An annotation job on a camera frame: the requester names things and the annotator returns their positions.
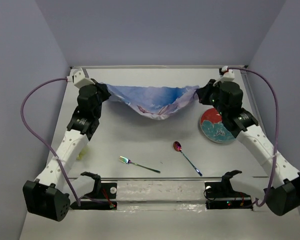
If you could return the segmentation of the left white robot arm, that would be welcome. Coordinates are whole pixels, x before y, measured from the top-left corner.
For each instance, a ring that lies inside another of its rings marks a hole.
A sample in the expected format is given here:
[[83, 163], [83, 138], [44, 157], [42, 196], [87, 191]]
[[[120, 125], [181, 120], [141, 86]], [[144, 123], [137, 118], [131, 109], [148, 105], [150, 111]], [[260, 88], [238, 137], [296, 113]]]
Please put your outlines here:
[[30, 128], [24, 115], [25, 107], [21, 106], [23, 124], [52, 153], [44, 170], [33, 181], [28, 180], [23, 185], [22, 192], [29, 213], [60, 222], [71, 204], [81, 205], [82, 198], [94, 198], [105, 193], [98, 174], [85, 171], [71, 181], [68, 173], [96, 132], [102, 104], [110, 96], [107, 85], [94, 79], [79, 86], [77, 107], [57, 150]]

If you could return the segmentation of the red and blue plate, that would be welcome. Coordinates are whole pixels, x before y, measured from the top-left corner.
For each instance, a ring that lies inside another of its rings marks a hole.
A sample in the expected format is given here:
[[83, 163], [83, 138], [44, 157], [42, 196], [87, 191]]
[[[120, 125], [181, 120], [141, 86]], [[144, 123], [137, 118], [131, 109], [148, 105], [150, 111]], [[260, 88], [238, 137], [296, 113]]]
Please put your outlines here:
[[199, 119], [199, 126], [203, 134], [212, 142], [230, 144], [235, 138], [224, 127], [222, 117], [216, 109], [207, 109]]

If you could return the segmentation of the blue princess print cloth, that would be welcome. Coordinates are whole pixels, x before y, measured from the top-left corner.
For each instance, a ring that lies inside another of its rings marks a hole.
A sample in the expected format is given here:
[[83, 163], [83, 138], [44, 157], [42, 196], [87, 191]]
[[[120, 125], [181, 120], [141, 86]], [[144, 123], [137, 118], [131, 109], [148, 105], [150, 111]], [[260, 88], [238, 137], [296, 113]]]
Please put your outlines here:
[[195, 86], [154, 87], [107, 85], [109, 100], [129, 106], [139, 115], [153, 120], [165, 120], [191, 104], [198, 97]]

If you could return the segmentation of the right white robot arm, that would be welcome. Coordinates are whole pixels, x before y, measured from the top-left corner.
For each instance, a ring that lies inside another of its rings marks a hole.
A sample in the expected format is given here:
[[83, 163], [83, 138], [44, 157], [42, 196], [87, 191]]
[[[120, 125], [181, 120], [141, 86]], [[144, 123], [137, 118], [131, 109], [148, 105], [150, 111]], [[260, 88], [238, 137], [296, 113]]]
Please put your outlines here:
[[277, 216], [283, 216], [300, 206], [300, 170], [275, 151], [257, 119], [242, 107], [243, 91], [232, 81], [211, 79], [196, 91], [199, 103], [213, 106], [224, 127], [244, 145], [269, 177], [269, 186], [260, 180], [244, 177], [242, 171], [226, 172], [219, 184], [225, 196], [245, 193], [264, 200]]

